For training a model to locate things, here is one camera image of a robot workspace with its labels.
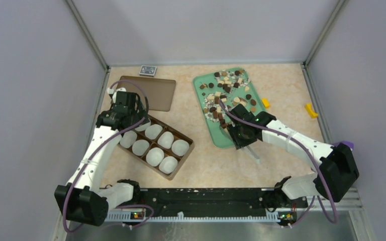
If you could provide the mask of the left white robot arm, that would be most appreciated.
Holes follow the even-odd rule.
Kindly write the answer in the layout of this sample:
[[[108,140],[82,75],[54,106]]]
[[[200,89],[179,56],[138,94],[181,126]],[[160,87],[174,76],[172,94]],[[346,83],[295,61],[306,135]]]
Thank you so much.
[[[141,201],[135,181],[100,188],[112,152],[123,135],[148,121],[148,105],[142,104],[139,94],[117,90],[110,96],[111,107],[97,117],[92,140],[78,168],[65,185],[55,189],[64,221],[100,226],[109,210],[122,203],[136,207]]]

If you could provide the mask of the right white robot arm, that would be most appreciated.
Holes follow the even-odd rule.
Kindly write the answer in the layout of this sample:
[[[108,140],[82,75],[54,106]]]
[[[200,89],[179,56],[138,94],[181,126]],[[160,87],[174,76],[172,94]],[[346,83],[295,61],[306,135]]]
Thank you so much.
[[[358,179],[352,143],[319,142],[286,126],[268,112],[253,114],[241,104],[223,110],[233,122],[228,131],[236,148],[260,140],[283,148],[311,167],[313,174],[286,178],[277,185],[280,190],[275,192],[274,199],[279,206],[288,207],[297,198],[315,195],[340,202]]]

